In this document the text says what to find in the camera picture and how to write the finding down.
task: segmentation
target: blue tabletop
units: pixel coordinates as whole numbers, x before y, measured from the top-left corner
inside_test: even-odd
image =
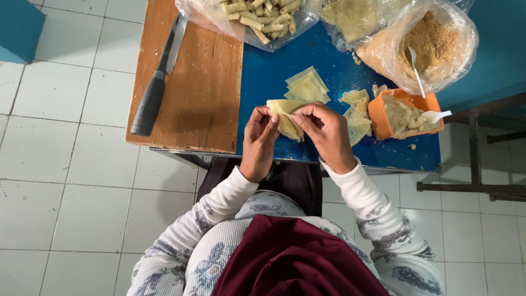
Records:
[[[392,81],[377,74],[364,63],[357,65],[350,52],[337,51],[321,22],[274,53],[245,44],[237,155],[243,153],[243,131],[254,107],[265,105],[267,100],[284,98],[283,94],[288,91],[285,79],[310,66],[314,66],[329,89],[331,101],[327,106],[340,114],[349,108],[349,104],[338,102],[343,92],[365,88],[373,98],[373,84],[387,84],[389,88],[396,88]],[[416,149],[408,148],[409,144],[415,144]],[[376,140],[374,136],[365,136],[352,150],[362,164],[368,166],[437,171],[440,163],[438,134],[383,141]],[[314,144],[306,134],[305,142],[301,143],[282,135],[276,140],[274,158],[277,160],[315,162],[318,161],[318,156]]]

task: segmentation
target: mashed filling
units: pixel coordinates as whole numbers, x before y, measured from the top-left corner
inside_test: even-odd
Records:
[[[433,114],[423,115],[424,110],[415,106],[409,107],[392,95],[384,95],[383,102],[395,138],[416,132],[431,131],[440,126],[440,121],[431,123],[434,120]]]

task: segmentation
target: wooden cutting board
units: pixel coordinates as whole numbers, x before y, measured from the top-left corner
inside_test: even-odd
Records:
[[[243,42],[192,22],[151,136],[130,135],[144,89],[177,13],[174,0],[148,0],[125,141],[164,149],[235,153]]]

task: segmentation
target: woman's left hand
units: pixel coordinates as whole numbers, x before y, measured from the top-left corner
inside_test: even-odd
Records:
[[[252,183],[259,183],[267,176],[272,165],[274,142],[279,136],[279,115],[272,116],[270,120],[267,116],[272,116],[270,108],[257,106],[245,126],[239,171]]]

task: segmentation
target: blue wall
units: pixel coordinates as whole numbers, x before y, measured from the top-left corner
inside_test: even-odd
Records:
[[[526,92],[526,1],[475,0],[477,58],[461,80],[437,93],[442,110],[460,111]]]
[[[0,0],[0,61],[31,62],[44,19],[27,0]]]

